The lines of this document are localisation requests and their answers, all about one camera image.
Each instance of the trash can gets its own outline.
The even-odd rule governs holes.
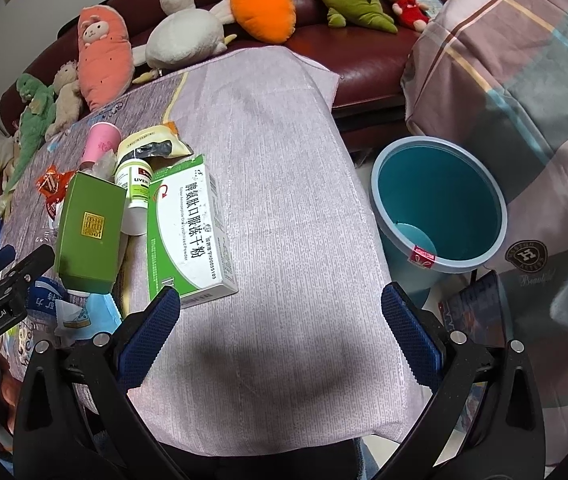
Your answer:
[[[506,202],[473,155],[435,137],[388,145],[371,175],[371,202],[391,278],[417,306],[447,274],[485,263],[504,241]]]

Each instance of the white duck plush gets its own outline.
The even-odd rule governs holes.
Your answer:
[[[234,18],[225,0],[210,11],[195,8],[195,0],[160,0],[167,17],[151,32],[148,43],[132,50],[135,66],[152,70],[133,83],[150,81],[159,70],[179,70],[226,51],[236,35],[224,38],[224,23]]]

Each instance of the orange carrot plush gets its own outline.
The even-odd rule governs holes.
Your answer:
[[[231,0],[237,23],[253,38],[284,43],[295,31],[293,0]]]
[[[78,26],[81,94],[93,112],[130,86],[134,64],[128,29],[112,7],[95,5],[80,12]]]

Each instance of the gold label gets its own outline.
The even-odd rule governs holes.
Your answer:
[[[81,223],[81,234],[91,238],[101,240],[101,235],[104,233],[104,217],[93,215],[93,213],[85,212],[84,219]]]

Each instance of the pink paper cup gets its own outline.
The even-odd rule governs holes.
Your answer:
[[[88,131],[84,153],[81,155],[80,166],[97,162],[108,150],[117,153],[122,133],[115,124],[95,123]]]

